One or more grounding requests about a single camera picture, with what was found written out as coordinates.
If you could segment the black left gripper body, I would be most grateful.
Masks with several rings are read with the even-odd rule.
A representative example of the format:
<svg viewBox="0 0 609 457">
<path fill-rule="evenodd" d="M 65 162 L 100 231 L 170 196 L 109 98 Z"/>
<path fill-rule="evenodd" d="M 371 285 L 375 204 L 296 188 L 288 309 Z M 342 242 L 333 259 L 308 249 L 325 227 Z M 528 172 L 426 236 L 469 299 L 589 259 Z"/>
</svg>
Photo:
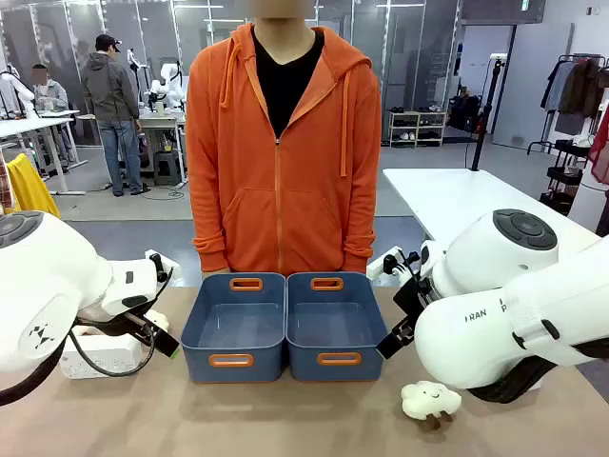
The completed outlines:
<svg viewBox="0 0 609 457">
<path fill-rule="evenodd" d="M 75 325 L 95 328 L 107 336 L 117 337 L 128 334 L 136 339 L 155 337 L 160 328 L 148 320 L 143 314 L 125 312 L 107 322 L 91 321 L 82 317 L 75 319 Z"/>
</svg>

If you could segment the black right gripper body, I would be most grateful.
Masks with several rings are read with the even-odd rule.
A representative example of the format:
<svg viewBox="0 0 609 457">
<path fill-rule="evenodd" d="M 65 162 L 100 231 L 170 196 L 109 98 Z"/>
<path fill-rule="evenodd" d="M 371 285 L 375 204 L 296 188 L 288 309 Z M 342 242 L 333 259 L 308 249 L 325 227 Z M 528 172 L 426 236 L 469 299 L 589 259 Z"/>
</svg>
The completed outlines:
<svg viewBox="0 0 609 457">
<path fill-rule="evenodd" d="M 394 303 L 403 311 L 405 317 L 401 326 L 413 328 L 423 310 L 429 304 L 432 287 L 428 278 L 411 277 L 394 295 Z"/>
</svg>

